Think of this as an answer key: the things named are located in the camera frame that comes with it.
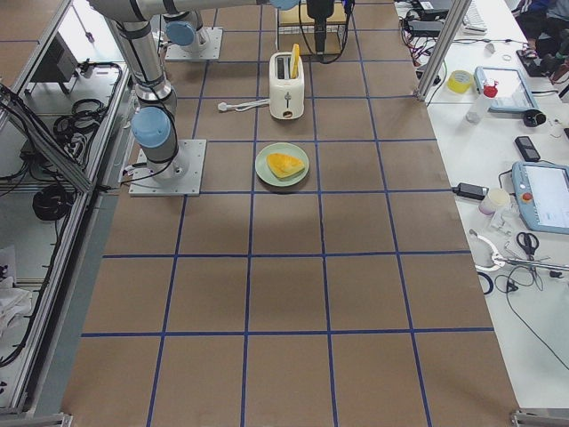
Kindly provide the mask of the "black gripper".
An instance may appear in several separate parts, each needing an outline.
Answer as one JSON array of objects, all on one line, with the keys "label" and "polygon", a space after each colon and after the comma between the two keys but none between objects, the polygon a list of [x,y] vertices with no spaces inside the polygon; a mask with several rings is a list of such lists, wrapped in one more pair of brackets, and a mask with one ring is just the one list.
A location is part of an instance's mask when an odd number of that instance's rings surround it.
[{"label": "black gripper", "polygon": [[326,22],[333,15],[333,0],[308,0],[307,15],[314,21],[314,39],[317,52],[325,50]]}]

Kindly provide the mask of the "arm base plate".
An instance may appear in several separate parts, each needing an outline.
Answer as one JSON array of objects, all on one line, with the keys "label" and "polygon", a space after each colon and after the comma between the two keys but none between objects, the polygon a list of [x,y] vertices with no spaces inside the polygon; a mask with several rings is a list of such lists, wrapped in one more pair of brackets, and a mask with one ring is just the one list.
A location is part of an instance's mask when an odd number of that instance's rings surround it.
[{"label": "arm base plate", "polygon": [[165,59],[168,61],[205,61],[220,57],[223,28],[201,27],[195,30],[190,25],[169,25]]},{"label": "arm base plate", "polygon": [[146,165],[134,170],[129,194],[133,197],[198,196],[206,140],[178,140],[178,147],[177,156],[168,166],[148,162],[139,149],[137,161]]}]

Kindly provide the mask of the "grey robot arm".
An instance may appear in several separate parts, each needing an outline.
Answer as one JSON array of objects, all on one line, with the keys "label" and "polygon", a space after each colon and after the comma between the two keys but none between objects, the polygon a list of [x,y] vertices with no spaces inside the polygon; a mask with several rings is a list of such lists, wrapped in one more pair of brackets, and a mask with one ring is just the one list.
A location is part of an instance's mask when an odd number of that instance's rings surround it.
[{"label": "grey robot arm", "polygon": [[209,43],[201,12],[190,11],[163,16],[168,39],[186,51],[202,50]]},{"label": "grey robot arm", "polygon": [[135,80],[140,111],[132,118],[132,134],[147,159],[152,179],[178,179],[188,170],[180,153],[174,114],[177,95],[156,50],[151,20],[165,16],[180,33],[175,44],[192,44],[202,24],[201,11],[259,5],[259,1],[91,1],[113,33]]}]

